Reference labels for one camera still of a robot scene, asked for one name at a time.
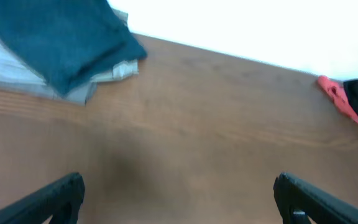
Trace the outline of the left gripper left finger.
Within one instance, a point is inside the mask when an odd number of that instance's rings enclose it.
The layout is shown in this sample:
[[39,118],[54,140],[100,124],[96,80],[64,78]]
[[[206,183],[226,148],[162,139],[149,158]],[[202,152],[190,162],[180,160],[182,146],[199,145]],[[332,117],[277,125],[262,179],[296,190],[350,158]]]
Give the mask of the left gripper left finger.
[[85,197],[81,174],[74,172],[0,210],[0,224],[76,224]]

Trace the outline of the navy blue shorts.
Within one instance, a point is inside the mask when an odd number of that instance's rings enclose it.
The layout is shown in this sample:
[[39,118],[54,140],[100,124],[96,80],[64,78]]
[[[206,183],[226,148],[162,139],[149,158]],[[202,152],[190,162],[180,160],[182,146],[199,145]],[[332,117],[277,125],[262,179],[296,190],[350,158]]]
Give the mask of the navy blue shorts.
[[0,40],[62,96],[147,57],[107,0],[0,0]]

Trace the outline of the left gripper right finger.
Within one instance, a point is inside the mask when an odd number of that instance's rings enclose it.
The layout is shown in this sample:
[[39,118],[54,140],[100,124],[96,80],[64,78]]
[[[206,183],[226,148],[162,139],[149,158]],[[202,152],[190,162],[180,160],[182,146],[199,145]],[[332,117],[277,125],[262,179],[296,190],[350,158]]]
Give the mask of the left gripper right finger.
[[358,209],[297,176],[282,172],[273,196],[283,224],[358,224]]

